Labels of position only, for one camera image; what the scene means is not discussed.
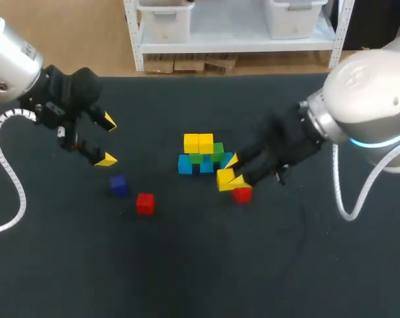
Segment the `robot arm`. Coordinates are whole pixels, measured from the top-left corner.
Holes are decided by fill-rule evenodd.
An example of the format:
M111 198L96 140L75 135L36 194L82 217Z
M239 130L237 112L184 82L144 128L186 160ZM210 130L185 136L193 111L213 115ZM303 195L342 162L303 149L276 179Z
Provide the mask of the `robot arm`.
M89 68L67 76L55 66L42 68L42 61L40 52L0 17L0 101L17 99L22 109L36 115L37 124L58 130L64 150L77 150L90 164L111 166L117 162L78 138L76 131L82 113L106 131L116 128L109 114L96 104L101 92L99 78Z
M264 163L243 170L233 187L255 186L268 175L283 184L287 169L317 153L326 140L350 141L377 164L400 145L400 38L345 59L322 89L256 127L257 143L237 152L226 168L240 170L260 155ZM385 170L399 173L400 155Z

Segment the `dark blue block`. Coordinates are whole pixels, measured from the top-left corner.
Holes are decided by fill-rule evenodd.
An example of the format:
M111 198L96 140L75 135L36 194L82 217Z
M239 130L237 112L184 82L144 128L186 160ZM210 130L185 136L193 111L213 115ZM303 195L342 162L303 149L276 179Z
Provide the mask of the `dark blue block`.
M110 177L109 183L111 192L117 197L126 197L128 195L128 184L124 176Z
M205 154L203 157L203 163L200 164L200 173L201 174L212 174L214 172L213 162L211 160L211 156L209 154Z
M178 159L179 174L193 174L193 165L189 162L189 156L186 154L179 155Z

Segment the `black tablecloth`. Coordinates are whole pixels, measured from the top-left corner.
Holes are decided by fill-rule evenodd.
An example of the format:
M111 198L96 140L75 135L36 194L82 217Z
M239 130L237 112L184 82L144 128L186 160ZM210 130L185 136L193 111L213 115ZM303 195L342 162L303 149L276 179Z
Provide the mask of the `black tablecloth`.
M1 146L26 190L23 220L0 233L0 317L400 317L400 176L378 180L357 221L336 212L330 145L269 179L247 205L214 176L180 176L183 133L213 133L227 151L254 119L285 111L325 75L105 78L101 105L118 128L80 133L119 162L93 168L56 132L14 118ZM0 113L17 104L0 105ZM370 165L341 148L351 209ZM105 192L125 175L130 198ZM156 216L135 217L139 192ZM18 198L0 166L0 224Z

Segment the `blue block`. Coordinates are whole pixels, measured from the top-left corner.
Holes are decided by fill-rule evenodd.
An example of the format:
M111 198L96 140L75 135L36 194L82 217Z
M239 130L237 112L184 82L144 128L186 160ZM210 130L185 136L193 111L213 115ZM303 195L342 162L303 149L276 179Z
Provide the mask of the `blue block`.
M225 169L225 166L230 162L234 154L232 152L225 152L224 160L221 161L221 169Z
M126 197L128 195L128 184L124 176L110 177L109 183L112 193L117 197Z
M190 164L187 154L179 155L178 172L179 174L193 174L193 165Z
M213 162L211 160L210 154L205 154L203 157L203 163L200 164L200 173L201 174L212 174L214 172Z

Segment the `green block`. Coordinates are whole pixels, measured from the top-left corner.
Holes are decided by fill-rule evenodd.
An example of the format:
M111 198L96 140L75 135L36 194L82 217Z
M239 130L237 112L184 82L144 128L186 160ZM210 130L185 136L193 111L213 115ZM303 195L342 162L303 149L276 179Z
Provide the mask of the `green block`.
M224 160L224 144L221 142L216 142L213 144L213 153L211 154L212 162L220 162Z
M190 154L189 155L189 163L190 164L202 164L203 163L203 155L202 154Z

